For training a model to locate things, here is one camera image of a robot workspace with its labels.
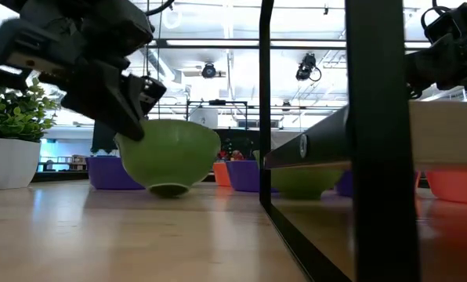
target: green leaves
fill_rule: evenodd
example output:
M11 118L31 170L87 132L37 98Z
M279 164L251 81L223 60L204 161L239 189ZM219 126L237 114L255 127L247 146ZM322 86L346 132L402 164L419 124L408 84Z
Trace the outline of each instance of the green leaves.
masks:
M56 124L57 116L46 111L56 109L58 104L45 96L37 78L21 93L0 86L0 138L38 142L45 130Z

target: wooden table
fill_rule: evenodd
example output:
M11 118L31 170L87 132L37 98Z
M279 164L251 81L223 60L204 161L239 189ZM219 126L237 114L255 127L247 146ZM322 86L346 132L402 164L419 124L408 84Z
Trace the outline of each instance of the wooden table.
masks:
M417 194L422 281L467 282L467 204L437 200L429 189L418 189ZM272 202L353 280L352 199L327 191L321 201L272 199Z
M304 281L258 194L182 199L87 181L0 191L0 282Z

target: white planter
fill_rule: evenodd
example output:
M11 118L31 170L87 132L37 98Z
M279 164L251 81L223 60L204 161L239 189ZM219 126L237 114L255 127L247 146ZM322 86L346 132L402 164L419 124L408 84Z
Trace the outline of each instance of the white planter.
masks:
M22 188L37 171L40 143L0 139L0 189Z

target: orange container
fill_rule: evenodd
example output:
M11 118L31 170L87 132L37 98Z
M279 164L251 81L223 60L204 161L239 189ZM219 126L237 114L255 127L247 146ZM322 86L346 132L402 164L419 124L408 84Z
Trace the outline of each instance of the orange container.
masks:
M467 170L426 172L432 193L439 199L467 204Z
M214 163L212 170L215 173L215 180L218 186L230 187L230 177L228 176L228 169L226 169L226 162Z

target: green bowl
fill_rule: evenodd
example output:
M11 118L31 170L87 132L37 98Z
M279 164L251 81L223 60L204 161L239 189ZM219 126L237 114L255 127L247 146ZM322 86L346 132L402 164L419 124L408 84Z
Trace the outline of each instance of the green bowl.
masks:
M259 163L259 152L253 154ZM276 168L272 169L272 187L281 196L293 200L319 200L325 190L332 189L343 171L328 168Z
M145 137L136 142L115 136L127 173L151 193L176 197L203 180L221 141L202 125L178 120L141 121Z

